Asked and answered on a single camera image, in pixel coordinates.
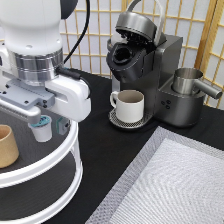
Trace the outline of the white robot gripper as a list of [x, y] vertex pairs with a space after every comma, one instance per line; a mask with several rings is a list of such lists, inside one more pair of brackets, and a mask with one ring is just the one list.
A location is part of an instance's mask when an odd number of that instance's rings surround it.
[[63, 67], [61, 49], [22, 55], [0, 45], [0, 111], [35, 124], [41, 109], [47, 109], [63, 116], [56, 121], [56, 130], [65, 135], [70, 120], [80, 122], [89, 115], [90, 93], [80, 74]]

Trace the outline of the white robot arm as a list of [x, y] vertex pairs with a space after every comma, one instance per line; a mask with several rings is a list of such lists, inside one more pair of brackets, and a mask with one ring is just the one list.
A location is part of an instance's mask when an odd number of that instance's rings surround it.
[[0, 110], [30, 124], [50, 110], [80, 122], [91, 110], [90, 87], [64, 66], [60, 21], [78, 0], [0, 0]]

